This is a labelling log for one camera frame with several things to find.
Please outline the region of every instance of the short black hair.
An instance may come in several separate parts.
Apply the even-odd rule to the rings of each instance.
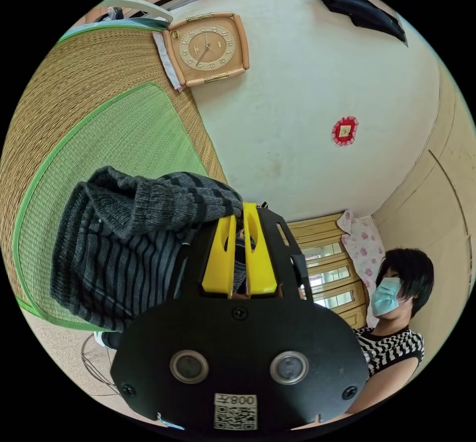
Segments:
[[[412,318],[430,298],[434,283],[433,262],[418,249],[392,249],[385,253],[375,281],[380,285],[387,270],[395,270],[401,280],[404,298],[413,297]]]

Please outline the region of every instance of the screw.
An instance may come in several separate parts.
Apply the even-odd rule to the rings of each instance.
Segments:
[[[346,401],[352,399],[357,394],[357,387],[356,386],[349,386],[343,393],[342,398]]]
[[[134,397],[135,396],[135,389],[130,385],[130,384],[123,384],[122,385],[122,392],[124,395],[128,397]]]
[[[243,307],[233,308],[232,317],[238,321],[243,321],[248,316],[248,310]]]

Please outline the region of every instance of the red decoration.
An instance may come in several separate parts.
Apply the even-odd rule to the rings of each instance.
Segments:
[[[356,139],[358,121],[354,116],[347,116],[338,121],[332,128],[332,139],[339,146],[348,146]]]

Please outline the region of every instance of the surgical mask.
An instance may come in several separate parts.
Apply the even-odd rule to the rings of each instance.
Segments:
[[[398,292],[402,288],[400,278],[383,278],[372,295],[372,312],[374,316],[382,316],[398,308],[399,303],[408,300],[397,300]]]

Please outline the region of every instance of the wooden door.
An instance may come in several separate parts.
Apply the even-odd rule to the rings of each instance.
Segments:
[[[367,290],[341,244],[340,214],[288,224],[306,259],[312,297],[352,328],[365,326]]]

